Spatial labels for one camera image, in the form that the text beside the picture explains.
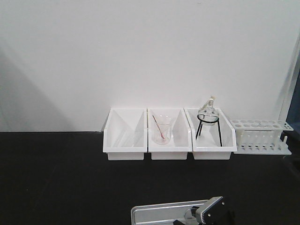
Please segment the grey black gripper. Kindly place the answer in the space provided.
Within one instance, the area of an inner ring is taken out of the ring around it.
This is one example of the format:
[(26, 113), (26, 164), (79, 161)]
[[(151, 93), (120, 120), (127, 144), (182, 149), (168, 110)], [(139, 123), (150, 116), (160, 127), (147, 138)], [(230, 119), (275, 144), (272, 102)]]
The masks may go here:
[(234, 225), (235, 214), (230, 209), (230, 201), (224, 196), (216, 196), (201, 206), (192, 206), (186, 210), (186, 225)]

